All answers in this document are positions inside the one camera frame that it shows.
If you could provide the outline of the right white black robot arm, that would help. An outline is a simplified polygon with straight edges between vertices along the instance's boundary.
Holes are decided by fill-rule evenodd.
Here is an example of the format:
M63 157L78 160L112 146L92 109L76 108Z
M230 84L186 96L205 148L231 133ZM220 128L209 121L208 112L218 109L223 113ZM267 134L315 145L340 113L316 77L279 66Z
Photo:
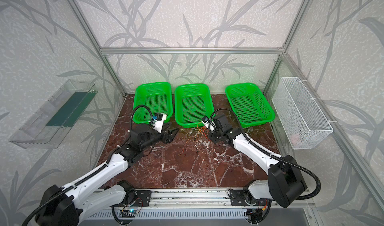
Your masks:
M266 174L266 180L255 180L243 187L244 200L255 205L259 200L275 201L287 208L295 200L307 200L321 191L321 181L310 170L297 164L290 155L276 154L253 140L242 127L234 128L225 115L212 119L204 116L202 123L209 130L213 143L223 142L245 154Z

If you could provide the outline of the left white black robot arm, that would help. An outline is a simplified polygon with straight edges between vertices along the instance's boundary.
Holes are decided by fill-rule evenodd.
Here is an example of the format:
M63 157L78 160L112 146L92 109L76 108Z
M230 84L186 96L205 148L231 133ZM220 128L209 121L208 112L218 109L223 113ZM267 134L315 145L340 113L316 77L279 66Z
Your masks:
M143 156L144 151L158 142L171 143L179 128L161 130L140 124L131 130L124 143L111 152L108 159L82 177L62 187L53 185L42 197L40 205L23 221L31 220L39 226L77 226L98 211L134 199L134 187L122 181L105 192L91 194L114 176L126 171Z

